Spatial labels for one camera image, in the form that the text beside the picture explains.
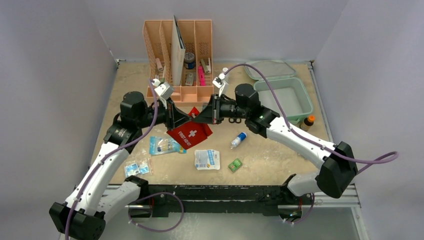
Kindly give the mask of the small green medicine box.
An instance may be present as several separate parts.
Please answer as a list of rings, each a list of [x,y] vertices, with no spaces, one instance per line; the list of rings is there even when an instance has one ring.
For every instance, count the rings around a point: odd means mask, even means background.
[[[233,160],[229,165],[228,165],[228,169],[232,172],[235,173],[238,169],[240,169],[243,166],[242,161],[239,158],[236,158],[235,160]]]

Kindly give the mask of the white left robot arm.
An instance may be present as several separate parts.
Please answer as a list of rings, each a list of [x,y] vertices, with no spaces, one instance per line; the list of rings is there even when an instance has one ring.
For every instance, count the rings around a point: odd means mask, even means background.
[[[134,175],[127,177],[115,193],[103,194],[120,165],[154,126],[164,124],[173,130],[190,120],[192,117],[178,109],[171,98],[148,105],[141,92],[126,93],[95,162],[71,195],[51,206],[49,215],[56,229],[67,240],[97,240],[109,219],[126,204],[146,203],[153,197],[149,183]]]

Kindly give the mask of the red zipper pouch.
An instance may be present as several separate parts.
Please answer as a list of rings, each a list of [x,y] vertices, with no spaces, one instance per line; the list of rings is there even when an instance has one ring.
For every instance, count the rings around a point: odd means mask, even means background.
[[[205,141],[213,134],[211,128],[205,123],[196,123],[192,120],[166,132],[183,149],[188,150]]]

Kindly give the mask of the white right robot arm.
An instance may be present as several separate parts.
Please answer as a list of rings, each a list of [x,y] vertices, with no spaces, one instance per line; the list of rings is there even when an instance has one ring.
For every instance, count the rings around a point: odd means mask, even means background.
[[[278,112],[263,106],[258,92],[248,83],[235,88],[235,99],[212,94],[193,121],[217,125],[225,118],[244,120],[252,133],[285,145],[315,165],[317,171],[293,174],[283,183],[280,196],[288,204],[316,192],[338,199],[357,175],[357,165],[345,159],[353,157],[350,145],[319,139],[291,125]]]

